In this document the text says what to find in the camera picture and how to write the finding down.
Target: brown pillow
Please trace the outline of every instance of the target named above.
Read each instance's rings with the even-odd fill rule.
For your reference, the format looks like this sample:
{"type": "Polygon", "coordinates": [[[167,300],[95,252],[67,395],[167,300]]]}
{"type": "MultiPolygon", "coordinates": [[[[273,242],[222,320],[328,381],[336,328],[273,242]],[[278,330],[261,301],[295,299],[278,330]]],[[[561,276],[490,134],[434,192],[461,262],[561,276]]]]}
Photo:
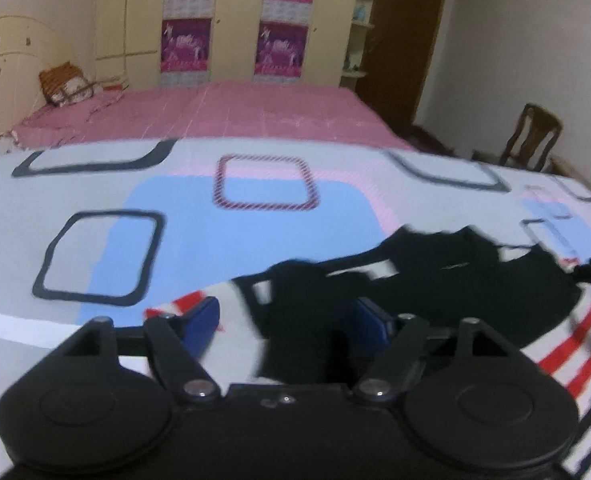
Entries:
{"type": "Polygon", "coordinates": [[[68,61],[40,72],[40,84],[46,100],[56,106],[80,103],[98,92],[98,87],[86,79],[82,70],[68,61]]]}

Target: metal screw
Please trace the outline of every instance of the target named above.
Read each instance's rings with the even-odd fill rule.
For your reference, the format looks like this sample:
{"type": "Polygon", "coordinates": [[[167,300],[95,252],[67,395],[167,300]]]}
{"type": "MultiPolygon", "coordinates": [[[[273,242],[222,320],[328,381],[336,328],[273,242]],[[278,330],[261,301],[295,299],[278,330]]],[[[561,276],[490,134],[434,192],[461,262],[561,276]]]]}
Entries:
{"type": "Polygon", "coordinates": [[[382,397],[391,390],[391,385],[381,379],[367,379],[359,387],[360,391],[369,397],[382,397]]]}
{"type": "Polygon", "coordinates": [[[184,391],[192,397],[208,397],[215,391],[215,384],[204,379],[195,379],[184,385],[184,391]]]}
{"type": "Polygon", "coordinates": [[[279,398],[280,404],[295,404],[295,397],[290,395],[281,395],[279,398]]]}

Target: cabinet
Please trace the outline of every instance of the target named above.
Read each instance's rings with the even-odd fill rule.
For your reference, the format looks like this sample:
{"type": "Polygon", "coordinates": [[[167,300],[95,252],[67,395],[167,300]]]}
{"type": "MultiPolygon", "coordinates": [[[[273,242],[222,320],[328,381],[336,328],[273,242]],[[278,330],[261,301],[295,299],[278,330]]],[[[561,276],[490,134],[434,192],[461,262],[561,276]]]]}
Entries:
{"type": "MultiPolygon", "coordinates": [[[[262,0],[215,0],[211,81],[253,79],[262,0]]],[[[355,0],[314,0],[301,81],[338,86],[355,0]]],[[[160,81],[163,0],[97,0],[98,80],[128,78],[130,88],[160,81]]]]}
{"type": "Polygon", "coordinates": [[[361,69],[367,44],[367,34],[375,26],[371,23],[374,0],[355,0],[352,14],[351,34],[347,44],[346,57],[343,59],[341,85],[355,90],[358,79],[367,76],[361,69]]]}

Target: shelf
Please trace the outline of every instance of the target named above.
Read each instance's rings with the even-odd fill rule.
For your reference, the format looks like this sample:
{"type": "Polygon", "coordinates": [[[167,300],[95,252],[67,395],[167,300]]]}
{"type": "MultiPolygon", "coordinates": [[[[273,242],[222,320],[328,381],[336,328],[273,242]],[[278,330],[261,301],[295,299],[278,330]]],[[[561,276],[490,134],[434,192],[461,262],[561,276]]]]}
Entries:
{"type": "Polygon", "coordinates": [[[362,72],[361,70],[344,70],[342,72],[342,77],[346,77],[348,79],[360,79],[367,75],[367,72],[362,72]]]}
{"type": "Polygon", "coordinates": [[[373,25],[373,23],[360,22],[358,20],[353,20],[351,23],[353,23],[353,25],[355,25],[356,27],[375,28],[375,25],[373,25]]]}

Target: bed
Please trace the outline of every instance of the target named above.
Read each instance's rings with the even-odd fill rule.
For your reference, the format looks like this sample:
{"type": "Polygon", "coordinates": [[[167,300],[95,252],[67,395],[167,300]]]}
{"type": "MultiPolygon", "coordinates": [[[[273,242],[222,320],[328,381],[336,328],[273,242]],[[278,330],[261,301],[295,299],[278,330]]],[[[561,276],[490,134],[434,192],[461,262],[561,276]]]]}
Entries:
{"type": "Polygon", "coordinates": [[[212,83],[193,89],[105,92],[46,106],[14,127],[28,148],[115,139],[245,137],[413,149],[348,89],[212,83]]]}

